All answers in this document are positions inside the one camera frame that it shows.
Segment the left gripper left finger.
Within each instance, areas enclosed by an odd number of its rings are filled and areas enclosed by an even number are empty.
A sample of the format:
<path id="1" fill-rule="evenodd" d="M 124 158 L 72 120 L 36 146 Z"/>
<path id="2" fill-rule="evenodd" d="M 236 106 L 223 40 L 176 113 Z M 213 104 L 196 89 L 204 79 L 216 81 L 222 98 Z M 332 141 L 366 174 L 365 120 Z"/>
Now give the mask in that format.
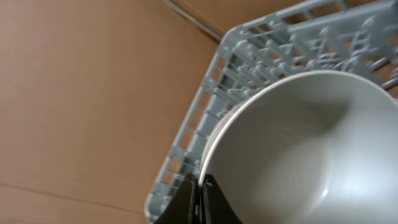
<path id="1" fill-rule="evenodd" d="M 187 174 L 167 208 L 154 224 L 194 224 L 197 221 L 197 177 Z"/>

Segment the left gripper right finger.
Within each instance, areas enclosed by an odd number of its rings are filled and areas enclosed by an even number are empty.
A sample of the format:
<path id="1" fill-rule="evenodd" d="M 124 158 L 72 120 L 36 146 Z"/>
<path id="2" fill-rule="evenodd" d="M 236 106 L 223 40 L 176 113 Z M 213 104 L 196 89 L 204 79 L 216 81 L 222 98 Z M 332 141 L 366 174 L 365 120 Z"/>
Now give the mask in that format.
<path id="1" fill-rule="evenodd" d="M 201 222 L 204 224 L 243 224 L 211 174 L 205 175 L 201 187 Z"/>

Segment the grey bowl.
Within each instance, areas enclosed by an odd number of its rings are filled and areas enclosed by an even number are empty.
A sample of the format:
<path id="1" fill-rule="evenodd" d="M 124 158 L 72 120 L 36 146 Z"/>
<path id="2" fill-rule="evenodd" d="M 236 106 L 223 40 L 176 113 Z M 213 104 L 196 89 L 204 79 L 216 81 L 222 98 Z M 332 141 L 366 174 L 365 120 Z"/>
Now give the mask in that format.
<path id="1" fill-rule="evenodd" d="M 346 72 L 287 77 L 219 123 L 207 174 L 243 223 L 396 223 L 397 101 Z"/>

